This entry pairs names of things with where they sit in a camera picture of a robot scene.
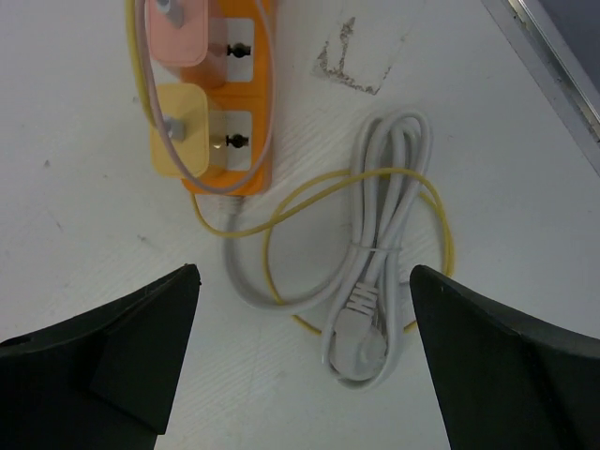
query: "white table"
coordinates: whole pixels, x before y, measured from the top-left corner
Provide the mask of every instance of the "white table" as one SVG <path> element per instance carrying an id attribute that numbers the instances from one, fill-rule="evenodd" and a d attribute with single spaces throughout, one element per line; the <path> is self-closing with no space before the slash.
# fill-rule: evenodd
<path id="1" fill-rule="evenodd" d="M 395 63 L 377 96 L 312 74 L 349 16 L 346 69 L 362 83 Z M 277 55 L 275 180 L 247 204 L 247 223 L 301 181 L 344 167 L 366 114 L 415 104 L 434 126 L 429 175 L 455 233 L 456 279 L 600 338 L 600 179 L 479 0 L 284 0 Z M 236 298 L 219 240 L 200 229 L 180 184 L 152 169 L 121 1 L 0 1 L 0 58 L 0 339 L 196 263 L 200 307 L 157 449 L 448 448 L 416 333 L 393 377 L 356 394 L 325 373 L 316 338 Z M 282 291 L 336 264 L 346 208 L 337 195 L 276 232 Z M 439 262 L 434 231 L 417 211 L 409 268 Z M 242 243 L 257 282 L 259 245 Z"/>

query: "white power cord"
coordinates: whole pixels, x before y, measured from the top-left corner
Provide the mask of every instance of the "white power cord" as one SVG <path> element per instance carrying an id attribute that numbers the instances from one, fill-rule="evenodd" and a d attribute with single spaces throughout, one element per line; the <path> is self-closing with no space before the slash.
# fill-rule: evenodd
<path id="1" fill-rule="evenodd" d="M 376 117 L 358 134 L 351 173 L 379 169 L 384 151 L 390 149 L 394 167 L 425 175 L 431 145 L 428 120 L 419 111 Z M 383 183 L 387 187 L 380 196 Z M 342 265 L 323 285 L 287 300 L 287 305 L 274 304 L 242 276 L 233 239 L 225 239 L 223 254 L 234 288 L 256 309 L 293 315 L 333 299 L 322 330 L 322 362 L 345 386 L 368 389 L 385 380 L 398 364 L 403 324 L 398 251 L 420 183 L 393 174 L 389 183 L 370 177 L 350 189 L 352 241 Z M 378 207 L 380 198 L 384 201 Z M 223 201 L 231 204 L 228 231 L 234 231 L 240 201 L 226 197 Z"/>

